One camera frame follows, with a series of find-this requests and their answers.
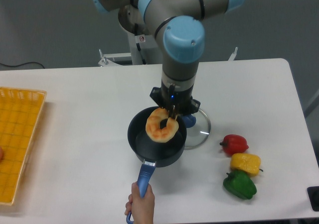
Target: yellow basket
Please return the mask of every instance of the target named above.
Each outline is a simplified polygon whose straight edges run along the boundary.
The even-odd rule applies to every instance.
[[[0,87],[0,204],[12,205],[46,92]]]

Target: yellow bell pepper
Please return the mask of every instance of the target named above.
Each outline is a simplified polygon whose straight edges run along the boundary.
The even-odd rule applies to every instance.
[[[230,168],[243,170],[250,177],[255,177],[259,173],[260,157],[249,153],[235,153],[231,156]]]

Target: black pan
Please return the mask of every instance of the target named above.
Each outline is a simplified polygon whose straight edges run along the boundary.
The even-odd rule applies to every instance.
[[[181,117],[177,117],[179,125],[175,136],[166,143],[152,141],[145,131],[146,121],[158,107],[150,107],[139,112],[131,121],[128,129],[128,140],[132,150],[143,162],[138,177],[140,196],[144,197],[155,167],[166,167],[179,159],[185,148],[186,126]]]

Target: bagel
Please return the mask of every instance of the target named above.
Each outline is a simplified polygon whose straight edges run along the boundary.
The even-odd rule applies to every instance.
[[[167,119],[166,127],[160,128],[160,122]],[[178,122],[168,117],[165,109],[157,108],[149,116],[146,122],[146,133],[151,140],[158,143],[166,143],[171,140],[179,128]]]

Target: red bell pepper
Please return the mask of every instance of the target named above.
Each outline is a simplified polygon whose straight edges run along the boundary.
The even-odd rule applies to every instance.
[[[223,146],[224,152],[229,156],[235,153],[243,153],[249,148],[247,140],[236,134],[229,134],[225,136],[220,145]]]

